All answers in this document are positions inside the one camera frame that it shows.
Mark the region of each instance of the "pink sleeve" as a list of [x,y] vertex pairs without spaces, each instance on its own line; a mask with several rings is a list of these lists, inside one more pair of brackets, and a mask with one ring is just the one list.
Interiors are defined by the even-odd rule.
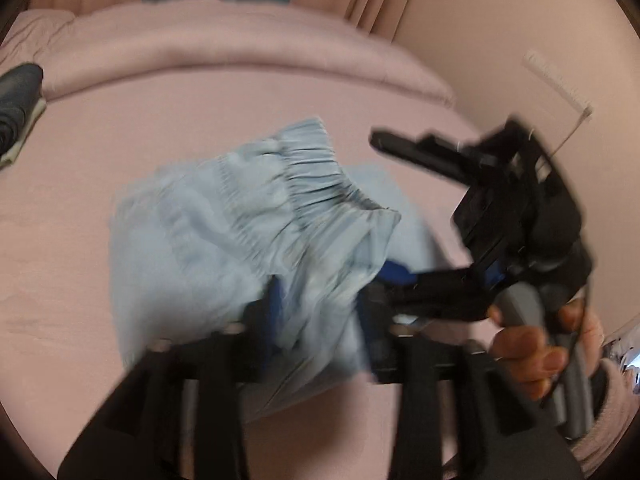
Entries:
[[582,470],[589,477],[605,461],[620,442],[640,408],[635,396],[615,364],[602,360],[609,385],[600,416],[593,429],[573,448]]

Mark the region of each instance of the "gray handle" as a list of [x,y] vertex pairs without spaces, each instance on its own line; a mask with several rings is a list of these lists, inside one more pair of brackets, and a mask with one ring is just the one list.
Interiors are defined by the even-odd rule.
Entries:
[[[496,305],[502,312],[505,326],[533,325],[546,330],[545,314],[547,310],[558,311],[570,298],[562,298],[561,291],[550,290],[548,297],[554,298],[553,305],[545,308],[538,291],[527,283],[516,283],[496,298]],[[548,335],[551,345],[569,348],[571,335]],[[561,384],[546,412],[561,433],[572,440],[584,436],[593,426],[593,400],[591,383],[586,375],[584,351],[577,345],[574,356],[569,362]]]

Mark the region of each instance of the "pink wall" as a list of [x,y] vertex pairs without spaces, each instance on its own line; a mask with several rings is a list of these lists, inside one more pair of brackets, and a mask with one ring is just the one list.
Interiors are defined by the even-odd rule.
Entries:
[[607,333],[640,312],[640,40],[615,0],[410,0],[396,34],[458,94],[483,130],[516,112],[552,148],[580,112],[524,65],[542,54],[594,113],[558,153],[598,258]]

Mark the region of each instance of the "bed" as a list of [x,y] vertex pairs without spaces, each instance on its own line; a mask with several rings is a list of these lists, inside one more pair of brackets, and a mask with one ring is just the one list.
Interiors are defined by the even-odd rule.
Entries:
[[[158,166],[320,116],[338,160],[384,166],[449,259],[465,263],[449,224],[465,189],[380,158],[367,138],[375,125],[454,141],[479,133],[437,75],[350,25],[221,0],[126,4],[84,18],[30,10],[0,60],[0,72],[41,64],[49,102],[16,164],[0,173],[0,400],[52,473],[123,373],[110,314],[109,218],[127,184]],[[362,375],[259,420],[247,429],[252,474],[385,478],[395,405],[393,387]]]

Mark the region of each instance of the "pink blanket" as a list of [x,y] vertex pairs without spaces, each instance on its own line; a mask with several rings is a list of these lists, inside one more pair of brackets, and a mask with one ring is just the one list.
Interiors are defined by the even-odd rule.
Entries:
[[47,99],[127,76],[204,65],[313,70],[393,86],[448,106],[454,99],[442,79],[385,40],[271,3],[140,2],[79,17],[66,10],[28,10],[0,47],[0,73],[22,62],[43,67]]

